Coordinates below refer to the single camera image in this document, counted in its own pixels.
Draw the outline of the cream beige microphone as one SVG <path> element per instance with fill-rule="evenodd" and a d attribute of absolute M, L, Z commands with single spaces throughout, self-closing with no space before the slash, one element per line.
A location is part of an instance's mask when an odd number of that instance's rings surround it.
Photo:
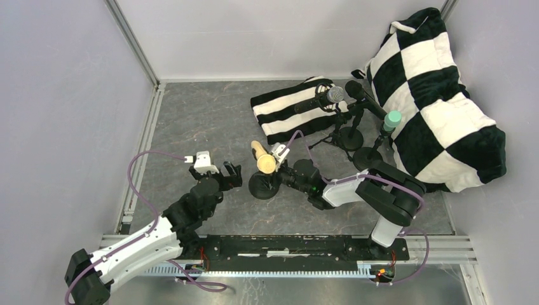
<path fill-rule="evenodd" d="M 272 174 L 276 170 L 276 159 L 269 154 L 262 144 L 256 140 L 250 143 L 252 154 L 256 159 L 257 169 L 264 174 Z"/>

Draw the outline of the round base mic stand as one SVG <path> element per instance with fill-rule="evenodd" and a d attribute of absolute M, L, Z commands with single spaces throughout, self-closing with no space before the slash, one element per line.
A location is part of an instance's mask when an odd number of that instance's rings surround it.
<path fill-rule="evenodd" d="M 250 194 L 259 200 L 274 197 L 280 189 L 280 181 L 276 173 L 265 174 L 260 171 L 251 175 L 248 183 Z"/>
<path fill-rule="evenodd" d="M 358 170 L 365 170 L 372 166 L 375 161 L 383 161 L 382 155 L 378 152 L 378 148 L 382 143 L 390 137 L 394 132 L 394 128 L 390 131 L 381 127 L 377 139 L 371 147 L 361 147 L 352 156 L 352 163 Z"/>
<path fill-rule="evenodd" d="M 340 129 L 342 148 L 347 152 L 357 151 L 363 146 L 364 137 L 358 127 L 364 115 L 364 108 L 355 105 L 350 109 L 353 115 L 352 125 Z"/>

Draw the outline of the black glitter microphone silver head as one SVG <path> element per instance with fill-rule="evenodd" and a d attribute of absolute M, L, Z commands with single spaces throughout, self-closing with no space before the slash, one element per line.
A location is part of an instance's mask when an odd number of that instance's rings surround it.
<path fill-rule="evenodd" d="M 324 112 L 332 112 L 332 106 L 337 109 L 338 104 L 344 100 L 345 90 L 340 86 L 319 84 L 315 87 L 315 96 L 294 106 L 296 114 L 302 114 L 319 108 Z"/>

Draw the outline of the black microphone orange end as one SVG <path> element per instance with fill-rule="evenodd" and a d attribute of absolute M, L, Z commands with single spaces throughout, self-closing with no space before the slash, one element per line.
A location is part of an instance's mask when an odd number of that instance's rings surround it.
<path fill-rule="evenodd" d="M 366 93 L 363 86 L 357 81 L 350 80 L 345 84 L 345 91 L 349 97 L 355 99 L 359 105 L 372 112 L 378 119 L 384 121 L 387 112 Z"/>

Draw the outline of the teal green microphone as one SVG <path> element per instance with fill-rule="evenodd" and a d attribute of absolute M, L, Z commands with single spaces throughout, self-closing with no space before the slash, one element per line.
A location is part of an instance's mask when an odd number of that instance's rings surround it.
<path fill-rule="evenodd" d="M 400 125 L 402 121 L 402 115 L 399 111 L 392 110 L 388 112 L 383 120 L 382 130 L 392 133 L 396 127 Z"/>

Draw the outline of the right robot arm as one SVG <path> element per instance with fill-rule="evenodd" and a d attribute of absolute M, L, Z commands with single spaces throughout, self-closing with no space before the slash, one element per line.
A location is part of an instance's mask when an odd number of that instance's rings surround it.
<path fill-rule="evenodd" d="M 300 159 L 292 168 L 282 166 L 263 185 L 272 193 L 282 185 L 295 189 L 319 210 L 349 203 L 368 204 L 379 214 L 370 239 L 385 248 L 411 225 L 425 203 L 426 193 L 424 183 L 380 160 L 349 177 L 327 180 L 312 160 Z"/>

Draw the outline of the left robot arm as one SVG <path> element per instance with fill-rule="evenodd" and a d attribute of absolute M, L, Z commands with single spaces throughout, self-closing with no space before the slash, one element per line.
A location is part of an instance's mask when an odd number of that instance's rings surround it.
<path fill-rule="evenodd" d="M 188 193 L 145 228 L 119 242 L 72 254 L 64 280 L 65 304 L 105 304 L 112 293 L 153 266 L 199 249 L 196 230 L 213 216 L 224 192 L 243 184 L 242 168 L 226 161 L 228 175 L 197 174 Z"/>

